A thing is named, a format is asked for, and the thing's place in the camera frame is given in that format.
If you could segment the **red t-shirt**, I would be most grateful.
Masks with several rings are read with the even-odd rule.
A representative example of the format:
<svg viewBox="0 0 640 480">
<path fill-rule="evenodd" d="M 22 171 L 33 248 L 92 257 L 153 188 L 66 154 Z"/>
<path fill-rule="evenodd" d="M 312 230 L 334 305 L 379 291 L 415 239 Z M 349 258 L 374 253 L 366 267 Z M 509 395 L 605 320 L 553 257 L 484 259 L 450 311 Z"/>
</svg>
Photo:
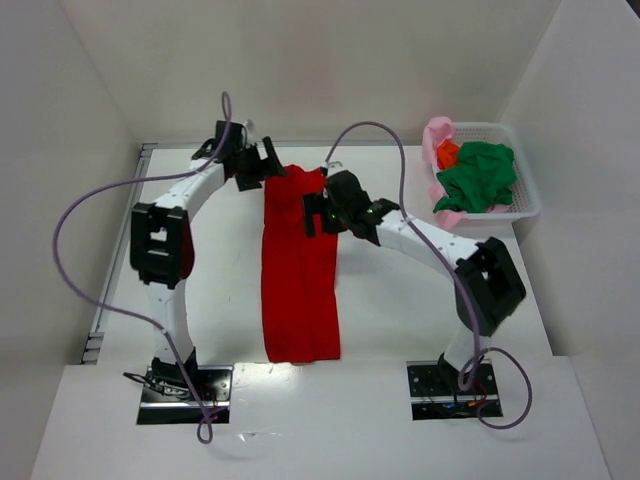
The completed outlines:
<svg viewBox="0 0 640 480">
<path fill-rule="evenodd" d="M 335 236 L 304 232 L 303 196 L 322 190 L 318 169 L 285 167 L 264 187 L 261 246 L 261 316 L 264 347 L 272 363 L 341 358 L 335 294 Z"/>
</svg>

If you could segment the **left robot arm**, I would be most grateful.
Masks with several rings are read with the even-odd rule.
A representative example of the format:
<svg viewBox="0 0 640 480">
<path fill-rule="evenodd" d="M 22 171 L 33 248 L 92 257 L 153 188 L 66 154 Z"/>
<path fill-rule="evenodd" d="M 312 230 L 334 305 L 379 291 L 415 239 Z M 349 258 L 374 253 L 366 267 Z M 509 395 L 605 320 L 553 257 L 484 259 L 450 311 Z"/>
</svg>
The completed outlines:
<svg viewBox="0 0 640 480">
<path fill-rule="evenodd" d="M 134 205 L 130 265 L 145 285 L 152 319 L 160 325 L 145 379 L 150 387 L 185 396 L 188 383 L 200 376 L 186 309 L 186 280 L 195 265 L 191 221 L 228 180 L 247 191 L 285 174 L 270 137 L 255 137 L 249 122 L 219 121 L 215 136 L 192 155 L 185 175 L 156 200 Z"/>
</svg>

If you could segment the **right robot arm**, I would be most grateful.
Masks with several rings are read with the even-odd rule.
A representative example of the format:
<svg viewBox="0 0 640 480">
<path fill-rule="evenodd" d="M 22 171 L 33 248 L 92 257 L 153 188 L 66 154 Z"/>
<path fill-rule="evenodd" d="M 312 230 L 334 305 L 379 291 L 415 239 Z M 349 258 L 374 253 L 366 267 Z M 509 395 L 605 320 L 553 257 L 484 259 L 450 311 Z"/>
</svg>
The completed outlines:
<svg viewBox="0 0 640 480">
<path fill-rule="evenodd" d="M 304 231 L 330 235 L 349 231 L 378 247 L 400 252 L 450 279 L 461 326 L 442 355 L 447 375 L 466 391 L 475 382 L 488 340 L 526 297 L 524 283 L 506 245 L 456 236 L 409 215 L 401 205 L 372 200 L 357 177 L 323 168 L 324 185 L 302 196 Z"/>
</svg>

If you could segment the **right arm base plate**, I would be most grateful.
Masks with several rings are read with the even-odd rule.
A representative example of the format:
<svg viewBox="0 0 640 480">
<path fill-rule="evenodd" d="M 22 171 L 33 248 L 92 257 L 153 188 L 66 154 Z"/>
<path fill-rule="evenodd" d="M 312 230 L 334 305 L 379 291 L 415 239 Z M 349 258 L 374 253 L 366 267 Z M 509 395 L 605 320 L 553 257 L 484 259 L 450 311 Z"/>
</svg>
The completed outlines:
<svg viewBox="0 0 640 480">
<path fill-rule="evenodd" d="M 494 370 L 489 361 L 482 361 L 474 385 L 463 391 L 457 374 L 443 362 L 408 362 L 406 365 L 412 419 L 448 420 L 503 416 Z"/>
</svg>

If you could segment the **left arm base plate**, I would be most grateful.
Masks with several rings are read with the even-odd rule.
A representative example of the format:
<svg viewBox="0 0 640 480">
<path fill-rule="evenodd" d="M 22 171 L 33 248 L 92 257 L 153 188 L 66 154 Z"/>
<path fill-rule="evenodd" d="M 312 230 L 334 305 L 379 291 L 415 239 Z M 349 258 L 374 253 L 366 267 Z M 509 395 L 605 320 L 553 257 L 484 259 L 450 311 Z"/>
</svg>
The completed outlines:
<svg viewBox="0 0 640 480">
<path fill-rule="evenodd" d="M 192 379 L 204 406 L 213 410 L 213 424 L 227 424 L 233 377 L 232 366 L 204 366 Z M 171 384 L 154 378 L 148 368 L 138 375 L 143 385 L 137 414 L 137 425 L 197 425 L 202 412 L 188 387 L 180 381 Z"/>
</svg>

